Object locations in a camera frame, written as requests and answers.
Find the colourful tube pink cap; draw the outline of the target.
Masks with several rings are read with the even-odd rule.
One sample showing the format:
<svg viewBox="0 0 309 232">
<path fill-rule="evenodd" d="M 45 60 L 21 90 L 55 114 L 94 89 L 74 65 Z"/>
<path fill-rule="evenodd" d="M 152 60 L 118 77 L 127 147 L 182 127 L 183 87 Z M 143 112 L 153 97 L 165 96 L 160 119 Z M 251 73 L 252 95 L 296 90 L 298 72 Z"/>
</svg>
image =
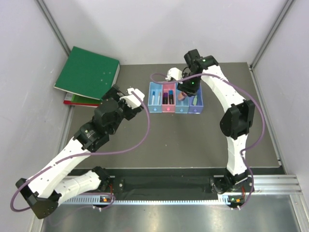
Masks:
<svg viewBox="0 0 309 232">
<path fill-rule="evenodd" d="M 184 93 L 184 92 L 181 91 L 181 92 L 178 94 L 177 99 L 178 99 L 179 101 L 183 101 L 186 97 L 187 97 L 186 93 Z"/>
</svg>

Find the black highlighter blue cap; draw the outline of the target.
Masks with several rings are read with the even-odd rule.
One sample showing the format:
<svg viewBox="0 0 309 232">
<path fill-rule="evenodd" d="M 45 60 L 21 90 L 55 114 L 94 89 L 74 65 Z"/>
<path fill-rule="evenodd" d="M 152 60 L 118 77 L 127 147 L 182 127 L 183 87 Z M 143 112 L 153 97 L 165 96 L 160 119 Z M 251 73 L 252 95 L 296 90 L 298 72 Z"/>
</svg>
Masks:
<svg viewBox="0 0 309 232">
<path fill-rule="evenodd" d="M 173 105 L 174 104 L 174 92 L 173 92 L 173 90 L 169 90 L 168 95 L 169 95 L 169 104 Z"/>
</svg>

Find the pink drawer box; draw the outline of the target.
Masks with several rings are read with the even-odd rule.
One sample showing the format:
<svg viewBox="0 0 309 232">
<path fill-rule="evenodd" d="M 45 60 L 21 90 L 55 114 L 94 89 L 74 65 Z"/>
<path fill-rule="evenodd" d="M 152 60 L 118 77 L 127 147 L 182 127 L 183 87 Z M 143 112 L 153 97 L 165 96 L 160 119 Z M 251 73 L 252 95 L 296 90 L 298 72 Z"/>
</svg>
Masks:
<svg viewBox="0 0 309 232">
<path fill-rule="evenodd" d="M 163 113 L 174 113 L 175 112 L 175 97 L 176 97 L 175 84 L 164 84 L 162 87 L 162 112 Z"/>
</svg>

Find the purple drawer box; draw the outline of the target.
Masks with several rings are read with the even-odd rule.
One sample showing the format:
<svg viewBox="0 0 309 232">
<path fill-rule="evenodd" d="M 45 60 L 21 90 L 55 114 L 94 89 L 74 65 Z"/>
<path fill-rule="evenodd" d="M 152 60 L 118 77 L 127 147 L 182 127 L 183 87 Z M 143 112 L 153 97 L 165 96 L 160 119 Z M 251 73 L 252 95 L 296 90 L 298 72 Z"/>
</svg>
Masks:
<svg viewBox="0 0 309 232">
<path fill-rule="evenodd" d="M 201 87 L 197 91 L 196 95 L 197 95 L 197 98 L 198 98 L 196 106 L 192 105 L 192 101 L 193 101 L 194 96 L 189 97 L 189 110 L 188 110 L 189 114 L 200 114 L 202 112 L 203 108 L 204 108 Z"/>
</svg>

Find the light blue drawer box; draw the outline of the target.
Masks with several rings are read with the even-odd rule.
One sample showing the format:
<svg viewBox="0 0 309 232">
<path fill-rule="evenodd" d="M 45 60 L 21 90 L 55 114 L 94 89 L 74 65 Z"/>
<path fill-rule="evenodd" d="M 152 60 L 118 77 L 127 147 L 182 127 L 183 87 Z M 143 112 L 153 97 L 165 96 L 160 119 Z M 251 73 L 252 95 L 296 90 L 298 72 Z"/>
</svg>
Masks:
<svg viewBox="0 0 309 232">
<path fill-rule="evenodd" d="M 178 96 L 180 94 L 181 94 L 181 92 L 176 89 L 175 113 L 177 113 L 177 114 L 187 114 L 188 110 L 189 110 L 189 98 L 185 97 L 183 100 L 179 100 Z"/>
<path fill-rule="evenodd" d="M 155 101 L 152 105 L 152 92 L 155 91 Z M 161 104 L 157 104 L 158 94 L 161 92 Z M 150 113 L 161 113 L 162 112 L 162 85 L 150 82 L 149 83 L 149 94 L 148 94 L 148 110 Z"/>
</svg>

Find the black marker purple cap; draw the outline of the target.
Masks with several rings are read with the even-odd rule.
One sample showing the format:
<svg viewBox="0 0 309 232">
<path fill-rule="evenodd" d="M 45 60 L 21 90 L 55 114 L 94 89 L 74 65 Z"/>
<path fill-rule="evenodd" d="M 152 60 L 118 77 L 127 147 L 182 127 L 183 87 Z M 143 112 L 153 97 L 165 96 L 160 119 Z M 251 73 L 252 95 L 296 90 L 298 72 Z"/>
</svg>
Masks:
<svg viewBox="0 0 309 232">
<path fill-rule="evenodd" d="M 164 92 L 162 97 L 162 104 L 168 104 L 168 103 L 169 103 L 169 95 L 167 92 Z"/>
</svg>

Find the white marker blue cap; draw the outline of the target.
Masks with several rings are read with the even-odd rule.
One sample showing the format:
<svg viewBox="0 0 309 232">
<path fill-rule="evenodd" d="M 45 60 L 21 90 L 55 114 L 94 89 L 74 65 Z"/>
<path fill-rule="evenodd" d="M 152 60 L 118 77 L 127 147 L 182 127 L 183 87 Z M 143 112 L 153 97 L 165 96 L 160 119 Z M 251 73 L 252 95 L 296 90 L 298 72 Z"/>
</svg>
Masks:
<svg viewBox="0 0 309 232">
<path fill-rule="evenodd" d="M 154 105 L 155 102 L 155 91 L 152 92 L 152 105 Z"/>
</svg>

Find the red and green folder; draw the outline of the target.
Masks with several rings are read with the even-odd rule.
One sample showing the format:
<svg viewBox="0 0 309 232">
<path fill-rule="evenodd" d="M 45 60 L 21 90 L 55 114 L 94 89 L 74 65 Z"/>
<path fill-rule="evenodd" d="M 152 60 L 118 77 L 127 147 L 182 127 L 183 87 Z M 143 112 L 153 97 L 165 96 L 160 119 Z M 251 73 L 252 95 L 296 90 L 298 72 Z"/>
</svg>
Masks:
<svg viewBox="0 0 309 232">
<path fill-rule="evenodd" d="M 73 93 L 67 93 L 63 101 L 65 105 L 98 107 L 100 100 L 79 96 Z"/>
</svg>

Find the green ring binder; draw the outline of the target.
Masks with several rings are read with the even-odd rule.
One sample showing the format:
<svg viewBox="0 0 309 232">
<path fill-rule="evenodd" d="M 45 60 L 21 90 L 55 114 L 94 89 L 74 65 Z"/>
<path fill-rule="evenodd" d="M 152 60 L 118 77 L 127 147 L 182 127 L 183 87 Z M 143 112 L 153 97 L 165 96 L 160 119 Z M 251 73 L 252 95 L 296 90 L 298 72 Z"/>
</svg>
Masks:
<svg viewBox="0 0 309 232">
<path fill-rule="evenodd" d="M 116 83 L 119 71 L 118 60 L 75 46 L 54 87 L 99 100 Z"/>
</svg>

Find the white pencil orange tip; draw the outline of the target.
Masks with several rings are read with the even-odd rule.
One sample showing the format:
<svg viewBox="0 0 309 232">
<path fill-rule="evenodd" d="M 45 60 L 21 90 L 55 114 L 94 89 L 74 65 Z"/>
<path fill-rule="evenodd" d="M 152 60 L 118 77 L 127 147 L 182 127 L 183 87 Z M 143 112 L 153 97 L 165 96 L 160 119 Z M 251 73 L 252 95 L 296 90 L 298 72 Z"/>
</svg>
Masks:
<svg viewBox="0 0 309 232">
<path fill-rule="evenodd" d="M 159 94 L 158 94 L 157 104 L 158 105 L 161 104 L 161 92 L 159 92 Z"/>
</svg>

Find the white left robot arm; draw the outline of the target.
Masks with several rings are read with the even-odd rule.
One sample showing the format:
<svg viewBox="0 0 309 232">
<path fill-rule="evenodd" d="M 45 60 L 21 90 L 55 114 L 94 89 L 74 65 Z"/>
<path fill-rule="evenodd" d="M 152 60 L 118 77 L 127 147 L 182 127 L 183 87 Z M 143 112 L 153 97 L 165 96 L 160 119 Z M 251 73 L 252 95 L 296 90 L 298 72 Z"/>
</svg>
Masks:
<svg viewBox="0 0 309 232">
<path fill-rule="evenodd" d="M 145 95 L 137 88 L 123 93 L 113 85 L 94 109 L 92 119 L 83 124 L 63 150 L 40 172 L 29 179 L 21 178 L 16 187 L 38 219 L 51 215 L 65 201 L 87 192 L 100 193 L 111 186 L 106 169 L 99 166 L 78 177 L 65 177 L 83 160 L 97 155 L 123 119 L 131 120 L 145 108 Z"/>
</svg>

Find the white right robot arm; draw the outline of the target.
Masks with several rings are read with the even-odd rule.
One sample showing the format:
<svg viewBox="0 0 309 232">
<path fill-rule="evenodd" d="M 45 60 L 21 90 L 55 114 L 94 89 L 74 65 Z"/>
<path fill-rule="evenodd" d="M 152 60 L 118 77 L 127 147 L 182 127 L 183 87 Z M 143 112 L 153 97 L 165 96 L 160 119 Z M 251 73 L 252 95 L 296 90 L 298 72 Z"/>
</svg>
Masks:
<svg viewBox="0 0 309 232">
<path fill-rule="evenodd" d="M 184 55 L 188 73 L 176 71 L 174 78 L 180 82 L 178 100 L 197 95 L 200 82 L 206 83 L 219 100 L 224 110 L 220 129 L 227 139 L 228 162 L 225 185 L 230 191 L 237 191 L 248 177 L 244 164 L 244 154 L 249 129 L 253 123 L 255 105 L 253 101 L 241 96 L 223 74 L 219 63 L 213 56 L 202 57 L 198 50 Z"/>
</svg>

